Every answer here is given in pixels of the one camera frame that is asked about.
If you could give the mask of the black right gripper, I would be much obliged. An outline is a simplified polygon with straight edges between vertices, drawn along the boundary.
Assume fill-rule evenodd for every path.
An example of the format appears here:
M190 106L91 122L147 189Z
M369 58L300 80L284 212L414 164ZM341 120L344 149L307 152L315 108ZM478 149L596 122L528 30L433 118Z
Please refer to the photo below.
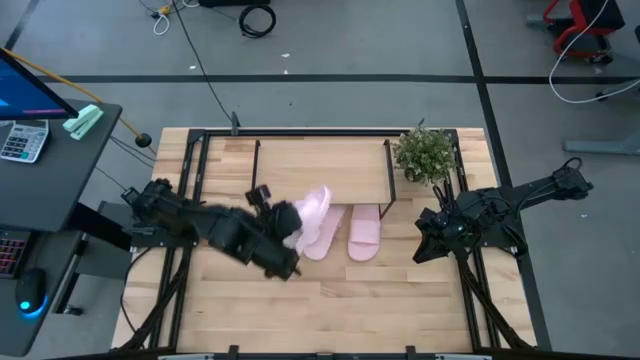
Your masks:
M421 242L412 259L415 263L424 263L443 257L445 240L455 240L463 246L471 245L468 211L471 206L454 206L435 212L424 208L416 220L421 232Z

